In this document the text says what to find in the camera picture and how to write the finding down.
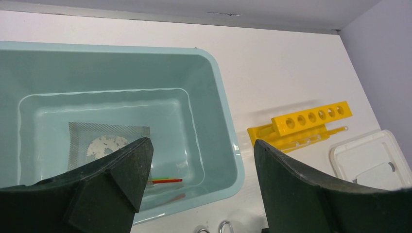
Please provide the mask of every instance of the white surface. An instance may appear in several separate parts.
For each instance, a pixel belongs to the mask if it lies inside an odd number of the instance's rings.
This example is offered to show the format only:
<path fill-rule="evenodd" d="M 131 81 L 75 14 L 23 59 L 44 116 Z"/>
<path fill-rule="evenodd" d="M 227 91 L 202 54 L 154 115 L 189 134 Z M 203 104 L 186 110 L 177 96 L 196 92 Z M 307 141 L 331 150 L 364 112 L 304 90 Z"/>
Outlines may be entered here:
<path fill-rule="evenodd" d="M 376 132 L 344 143 L 330 151 L 337 177 L 358 184 L 396 190 L 412 185 L 412 172 L 393 134 Z"/>
<path fill-rule="evenodd" d="M 412 166 L 412 0 L 383 0 L 340 35 L 381 128 Z"/>
<path fill-rule="evenodd" d="M 217 60 L 238 135 L 245 183 L 235 196 L 149 221 L 132 232 L 216 231 L 224 219 L 259 232 L 266 227 L 252 145 L 246 128 L 270 118 L 348 101 L 353 117 L 328 124 L 349 130 L 289 155 L 333 175 L 333 144 L 379 130 L 378 122 L 337 35 L 165 22 L 0 11 L 0 40 L 71 44 L 187 47 Z"/>
<path fill-rule="evenodd" d="M 342 29 L 380 0 L 9 0 L 290 28 Z"/>

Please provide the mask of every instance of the yellow plastic object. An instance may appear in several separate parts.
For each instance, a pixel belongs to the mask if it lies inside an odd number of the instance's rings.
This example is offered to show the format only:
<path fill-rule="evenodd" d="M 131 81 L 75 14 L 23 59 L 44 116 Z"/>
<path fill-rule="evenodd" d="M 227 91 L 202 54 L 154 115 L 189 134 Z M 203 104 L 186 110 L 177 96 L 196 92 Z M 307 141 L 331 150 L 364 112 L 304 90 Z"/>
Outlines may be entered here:
<path fill-rule="evenodd" d="M 259 137 L 272 133 L 285 136 L 352 116 L 346 101 L 272 118 L 272 124 L 260 129 Z"/>
<path fill-rule="evenodd" d="M 274 117 L 272 124 L 249 128 L 247 131 L 253 146 L 257 139 L 263 139 L 287 153 L 326 140 L 332 134 L 346 131 L 346 126 L 328 131 L 325 123 L 350 116 L 352 112 L 345 101 Z"/>

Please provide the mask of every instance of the white table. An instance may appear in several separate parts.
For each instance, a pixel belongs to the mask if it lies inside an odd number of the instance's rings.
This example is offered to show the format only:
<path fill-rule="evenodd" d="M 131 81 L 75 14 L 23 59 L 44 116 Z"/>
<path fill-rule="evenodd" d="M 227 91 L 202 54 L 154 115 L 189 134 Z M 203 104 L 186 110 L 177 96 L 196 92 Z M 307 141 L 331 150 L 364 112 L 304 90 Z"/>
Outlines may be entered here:
<path fill-rule="evenodd" d="M 349 131 L 289 154 L 331 175 L 328 152 L 334 144 L 379 130 L 338 35 L 0 11 L 0 40 L 197 47 L 216 58 L 238 135 L 245 183 L 231 198 L 136 225 L 133 233 L 190 233 L 198 225 L 216 232 L 224 219 L 242 222 L 253 232 L 267 227 L 246 128 L 267 124 L 274 116 L 348 101 L 353 117 L 327 127 L 346 125 Z"/>

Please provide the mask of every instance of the black object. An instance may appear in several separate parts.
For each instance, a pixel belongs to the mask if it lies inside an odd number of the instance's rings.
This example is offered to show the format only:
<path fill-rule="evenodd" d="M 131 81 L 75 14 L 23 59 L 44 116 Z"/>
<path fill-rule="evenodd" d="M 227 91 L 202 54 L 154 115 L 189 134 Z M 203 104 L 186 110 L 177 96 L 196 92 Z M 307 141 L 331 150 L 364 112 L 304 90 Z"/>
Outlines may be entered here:
<path fill-rule="evenodd" d="M 129 233 L 152 156 L 142 138 L 62 175 L 0 189 L 1 232 Z"/>
<path fill-rule="evenodd" d="M 255 163 L 271 232 L 412 232 L 410 188 L 386 191 L 346 182 L 262 140 L 255 143 Z"/>

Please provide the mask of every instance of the teal plastic tub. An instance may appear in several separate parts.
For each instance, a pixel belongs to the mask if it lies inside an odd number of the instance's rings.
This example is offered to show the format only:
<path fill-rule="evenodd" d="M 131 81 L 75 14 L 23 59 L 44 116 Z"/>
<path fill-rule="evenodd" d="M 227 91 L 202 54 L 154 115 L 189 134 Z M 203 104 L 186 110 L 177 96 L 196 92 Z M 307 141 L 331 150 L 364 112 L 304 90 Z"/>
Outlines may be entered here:
<path fill-rule="evenodd" d="M 0 42 L 0 187 L 64 173 L 69 122 L 149 126 L 134 223 L 236 194 L 244 169 L 218 65 L 199 49 Z"/>

